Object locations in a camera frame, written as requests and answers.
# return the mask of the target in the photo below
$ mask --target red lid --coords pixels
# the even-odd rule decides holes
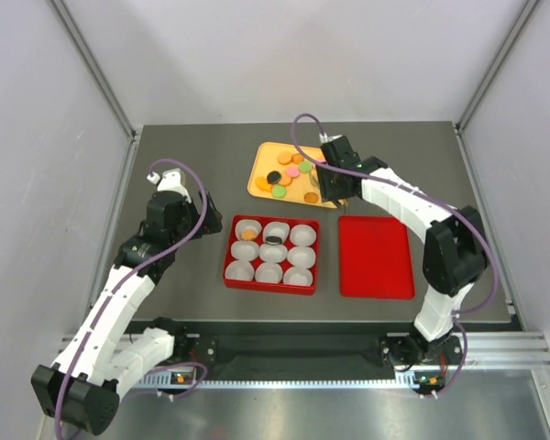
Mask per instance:
[[[340,294],[411,300],[415,295],[407,228],[392,217],[338,219]]]

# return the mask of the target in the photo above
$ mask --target pink disc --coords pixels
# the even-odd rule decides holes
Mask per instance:
[[[300,175],[300,171],[297,169],[297,167],[287,167],[285,169],[285,174],[290,177],[296,178]]]

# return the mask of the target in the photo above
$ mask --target gray tabletop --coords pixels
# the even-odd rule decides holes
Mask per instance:
[[[361,158],[374,155],[385,160],[404,180],[426,193],[455,206],[476,205],[450,123],[334,123],[326,124],[326,128],[329,134],[347,135]],[[289,129],[289,124],[145,126],[112,249],[118,249],[133,235],[144,219],[147,201],[154,191],[146,176],[149,165],[160,158],[181,160],[199,174],[224,216],[225,229],[222,234],[204,236],[178,251],[173,266],[139,308],[137,319],[167,316],[185,320],[403,322],[416,316],[427,284],[422,274],[423,246],[413,234],[410,247],[414,299],[345,298],[338,291],[337,220],[342,213],[248,194],[248,176],[257,148],[267,141],[289,143]],[[318,145],[313,125],[302,124],[298,131],[304,145]],[[197,194],[192,179],[186,186],[191,194]],[[351,201],[347,213],[386,215],[359,200]],[[320,222],[318,283],[313,296],[241,291],[224,285],[226,241],[236,214],[310,218]],[[483,300],[491,282],[487,271],[468,295],[464,307]],[[466,320],[509,322],[503,291],[489,308]]]

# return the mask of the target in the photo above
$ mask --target metal sheet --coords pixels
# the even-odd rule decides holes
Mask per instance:
[[[450,123],[326,124],[328,133],[348,135],[361,157],[386,160],[405,180],[446,202],[476,205]],[[145,126],[126,191],[114,244],[116,249],[137,231],[153,192],[146,181],[154,160],[182,160],[199,173],[223,213],[225,228],[235,214],[312,218],[320,222],[321,253],[318,289],[313,297],[227,289],[221,278],[227,234],[205,236],[177,254],[154,293],[136,318],[163,315],[188,320],[411,321],[420,310],[426,282],[422,274],[423,247],[410,235],[416,297],[411,301],[343,298],[338,292],[337,219],[340,211],[252,197],[247,181],[257,148],[266,141],[289,142],[289,124],[212,126]],[[301,124],[300,141],[316,145],[313,125]],[[191,192],[195,188],[189,183]],[[349,214],[385,215],[359,200]],[[489,272],[465,302],[480,302],[491,284]],[[491,307],[466,317],[468,321],[509,322],[503,291]]]
[[[545,440],[529,371],[466,372],[438,401],[400,390],[199,390],[126,401],[99,440]]]

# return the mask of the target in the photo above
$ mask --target orange tray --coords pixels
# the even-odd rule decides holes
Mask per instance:
[[[314,147],[302,147],[302,149],[314,159],[323,158],[322,150]],[[300,175],[294,178],[289,186],[285,189],[287,194],[283,198],[273,197],[270,192],[262,191],[255,180],[257,177],[267,178],[267,174],[271,171],[278,171],[281,174],[285,172],[285,169],[289,166],[297,166],[293,163],[289,165],[281,165],[277,161],[277,156],[283,151],[289,151],[291,154],[297,153],[295,147],[291,144],[279,144],[277,142],[265,142],[258,147],[257,156],[255,157],[255,163],[253,169],[250,172],[248,178],[247,189],[250,195],[255,197],[261,197],[263,199],[278,200],[282,202],[293,202],[295,204],[307,204],[309,206],[321,206],[323,208],[336,208],[332,202],[322,203],[322,194],[320,194],[320,187],[315,185],[314,178],[310,179],[310,172],[301,172]],[[307,203],[303,196],[306,193],[316,193],[318,195],[317,203]]]

